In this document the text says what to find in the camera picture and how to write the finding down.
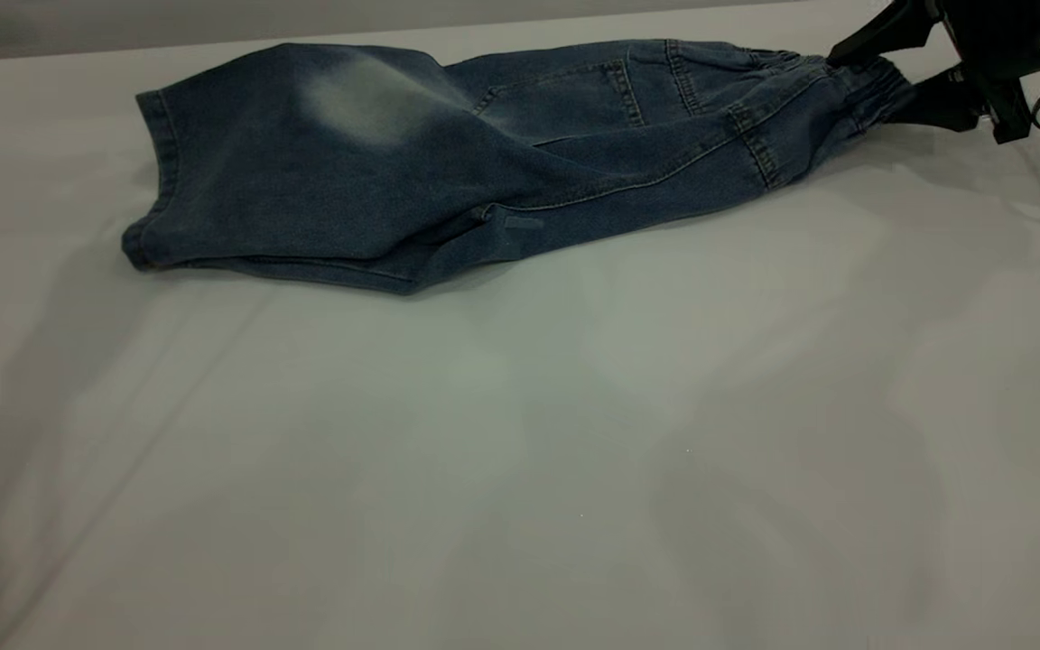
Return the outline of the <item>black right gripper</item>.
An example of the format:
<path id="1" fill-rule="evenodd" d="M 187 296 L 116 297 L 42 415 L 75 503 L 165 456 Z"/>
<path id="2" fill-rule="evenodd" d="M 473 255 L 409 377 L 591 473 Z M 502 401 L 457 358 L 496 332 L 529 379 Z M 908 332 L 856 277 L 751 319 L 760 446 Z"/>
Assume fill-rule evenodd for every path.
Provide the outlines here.
<path id="1" fill-rule="evenodd" d="M 834 45 L 827 62 L 853 66 L 924 48 L 940 21 L 961 66 L 913 85 L 906 122 L 965 133 L 988 119 L 998 144 L 1040 129 L 1040 98 L 1029 103 L 1022 87 L 1040 73 L 1040 1 L 892 1 Z"/>

